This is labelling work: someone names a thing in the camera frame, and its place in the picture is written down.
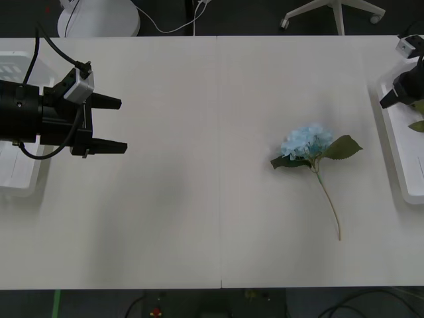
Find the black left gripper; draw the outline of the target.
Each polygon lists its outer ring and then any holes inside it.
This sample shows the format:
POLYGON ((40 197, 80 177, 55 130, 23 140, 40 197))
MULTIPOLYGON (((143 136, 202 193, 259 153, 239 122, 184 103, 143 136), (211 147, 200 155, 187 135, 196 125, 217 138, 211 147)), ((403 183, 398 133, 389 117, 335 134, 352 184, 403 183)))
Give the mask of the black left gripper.
POLYGON ((40 143, 60 146, 65 144, 74 156, 87 157, 94 154, 124 154, 128 144, 113 140, 93 138, 92 109, 119 110, 120 99, 92 93, 81 105, 74 104, 59 96, 53 87, 44 87, 40 97, 42 121, 40 143), (81 114, 78 126, 69 141, 65 141, 75 122, 77 111, 81 114))

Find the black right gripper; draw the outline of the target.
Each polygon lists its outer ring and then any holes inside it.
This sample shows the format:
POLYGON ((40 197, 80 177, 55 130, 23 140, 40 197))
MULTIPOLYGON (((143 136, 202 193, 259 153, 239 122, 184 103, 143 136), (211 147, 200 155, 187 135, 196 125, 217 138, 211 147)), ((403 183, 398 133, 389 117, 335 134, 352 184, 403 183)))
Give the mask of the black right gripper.
POLYGON ((413 105, 423 100, 423 56, 420 56, 412 69, 401 73, 391 89, 380 100, 382 109, 397 103, 413 105))

